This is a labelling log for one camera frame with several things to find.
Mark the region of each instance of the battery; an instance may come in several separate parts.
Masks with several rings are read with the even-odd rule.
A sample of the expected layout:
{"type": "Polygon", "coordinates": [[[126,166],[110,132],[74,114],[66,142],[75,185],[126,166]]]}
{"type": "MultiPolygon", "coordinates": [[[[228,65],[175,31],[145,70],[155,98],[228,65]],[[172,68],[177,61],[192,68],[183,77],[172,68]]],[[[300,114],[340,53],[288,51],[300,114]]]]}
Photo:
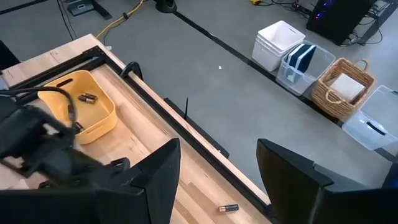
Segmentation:
{"type": "Polygon", "coordinates": [[[75,129],[76,129],[77,133],[80,133],[85,130],[84,127],[77,121],[75,122],[75,129]]]}
{"type": "Polygon", "coordinates": [[[79,99],[80,101],[82,101],[82,102],[85,102],[85,103],[90,103],[90,104],[94,104],[94,103],[95,103],[95,100],[92,100],[92,99],[90,99],[90,98],[87,98],[87,97],[85,97],[85,96],[83,96],[83,95],[80,95],[80,96],[78,97],[78,99],[79,99]]]}
{"type": "Polygon", "coordinates": [[[97,100],[98,99],[98,97],[96,95],[92,95],[92,94],[89,94],[89,93],[83,93],[82,96],[84,96],[86,98],[89,98],[89,99],[92,99],[92,100],[97,100]]]}
{"type": "Polygon", "coordinates": [[[238,210],[239,210],[239,205],[225,205],[218,207],[218,211],[220,212],[233,212],[238,210]]]}

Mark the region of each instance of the white box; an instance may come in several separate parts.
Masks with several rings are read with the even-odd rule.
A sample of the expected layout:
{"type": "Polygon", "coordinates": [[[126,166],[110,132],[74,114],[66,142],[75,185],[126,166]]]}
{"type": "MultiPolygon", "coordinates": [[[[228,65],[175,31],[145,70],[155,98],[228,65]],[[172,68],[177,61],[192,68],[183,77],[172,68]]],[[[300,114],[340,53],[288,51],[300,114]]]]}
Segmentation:
{"type": "Polygon", "coordinates": [[[342,73],[333,80],[330,88],[334,90],[337,95],[342,97],[344,100],[346,100],[347,102],[351,102],[360,93],[362,93],[362,91],[365,89],[365,86],[358,83],[346,74],[342,73]]]}
{"type": "Polygon", "coordinates": [[[275,53],[271,48],[256,39],[251,57],[263,66],[268,72],[277,69],[282,60],[283,54],[275,53]]]}
{"type": "Polygon", "coordinates": [[[283,53],[302,42],[305,35],[286,23],[279,21],[258,32],[258,36],[278,52],[283,53]]]}
{"type": "Polygon", "coordinates": [[[279,49],[277,49],[276,47],[274,47],[273,45],[271,45],[270,43],[268,43],[266,40],[264,40],[260,35],[257,35],[256,40],[258,40],[260,43],[262,43],[263,45],[267,46],[269,49],[271,49],[273,52],[275,52],[276,54],[285,54],[287,52],[290,52],[290,50],[292,48],[294,48],[296,45],[298,45],[299,43],[303,42],[304,39],[302,39],[298,44],[293,45],[291,48],[280,51],[279,49]]]}

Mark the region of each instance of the black monitor stand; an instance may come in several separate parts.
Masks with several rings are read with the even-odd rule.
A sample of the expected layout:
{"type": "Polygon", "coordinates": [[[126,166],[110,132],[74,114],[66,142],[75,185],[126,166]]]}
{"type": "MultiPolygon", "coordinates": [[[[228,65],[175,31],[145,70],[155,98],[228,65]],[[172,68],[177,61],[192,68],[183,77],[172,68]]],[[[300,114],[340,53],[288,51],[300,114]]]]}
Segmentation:
{"type": "Polygon", "coordinates": [[[106,20],[112,18],[112,15],[95,0],[67,0],[67,3],[68,11],[73,16],[96,10],[106,20]]]}
{"type": "Polygon", "coordinates": [[[173,13],[177,10],[174,0],[155,0],[156,9],[163,13],[173,13]]]}

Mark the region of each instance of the wicker basket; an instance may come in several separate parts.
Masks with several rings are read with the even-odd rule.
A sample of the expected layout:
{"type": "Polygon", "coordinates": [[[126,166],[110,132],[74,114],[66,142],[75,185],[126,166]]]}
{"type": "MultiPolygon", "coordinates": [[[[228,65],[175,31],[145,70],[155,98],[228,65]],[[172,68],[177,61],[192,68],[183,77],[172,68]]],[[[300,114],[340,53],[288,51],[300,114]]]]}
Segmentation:
{"type": "Polygon", "coordinates": [[[374,85],[374,78],[367,72],[368,61],[365,59],[361,59],[357,62],[359,61],[365,63],[365,68],[363,70],[358,68],[355,63],[350,62],[345,58],[339,58],[317,80],[312,90],[312,101],[323,111],[327,112],[335,118],[344,119],[352,112],[354,112],[357,107],[362,104],[366,95],[369,93],[374,85]],[[328,81],[338,77],[341,73],[346,74],[366,88],[351,103],[345,101],[343,98],[338,96],[326,84],[328,81]]]}

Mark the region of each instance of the computer tower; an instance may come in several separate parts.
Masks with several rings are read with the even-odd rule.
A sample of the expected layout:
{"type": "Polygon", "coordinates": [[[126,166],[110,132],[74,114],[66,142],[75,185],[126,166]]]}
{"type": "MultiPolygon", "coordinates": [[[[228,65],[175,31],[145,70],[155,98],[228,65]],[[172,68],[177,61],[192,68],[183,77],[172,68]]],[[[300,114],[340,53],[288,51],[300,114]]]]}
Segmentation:
{"type": "Polygon", "coordinates": [[[369,12],[376,0],[319,0],[307,29],[341,45],[369,12]]]}

